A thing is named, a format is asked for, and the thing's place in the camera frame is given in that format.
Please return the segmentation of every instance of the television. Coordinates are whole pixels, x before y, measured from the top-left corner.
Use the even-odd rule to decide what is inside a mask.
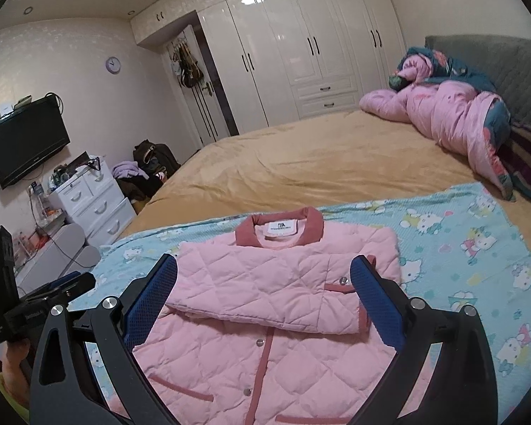
[[[56,95],[0,119],[0,187],[15,184],[69,144]]]

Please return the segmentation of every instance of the blue floral blanket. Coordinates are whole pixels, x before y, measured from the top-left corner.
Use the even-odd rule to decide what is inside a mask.
[[[434,308],[476,306],[496,369],[499,423],[531,386],[531,252],[518,228],[480,183],[427,197],[378,200],[320,208],[326,220],[392,227],[398,234],[403,288]],[[136,233],[102,249],[95,289],[70,309],[96,306],[148,274],[163,253],[182,241],[231,232],[245,216]],[[89,346],[106,397],[114,390],[95,346]],[[433,347],[436,362],[438,347]]]

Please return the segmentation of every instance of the wall clock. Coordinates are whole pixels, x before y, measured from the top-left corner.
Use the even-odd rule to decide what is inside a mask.
[[[112,73],[112,75],[116,75],[120,73],[120,68],[121,68],[121,64],[118,58],[111,56],[108,59],[106,59],[106,70]]]

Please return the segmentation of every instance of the gray headboard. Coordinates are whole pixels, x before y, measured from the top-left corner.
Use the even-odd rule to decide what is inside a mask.
[[[500,35],[427,36],[426,46],[482,70],[514,120],[531,124],[531,40]]]

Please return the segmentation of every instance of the black backpack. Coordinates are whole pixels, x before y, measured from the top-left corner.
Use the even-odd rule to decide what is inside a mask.
[[[133,159],[149,175],[163,171],[169,178],[181,167],[168,146],[147,139],[134,147]]]

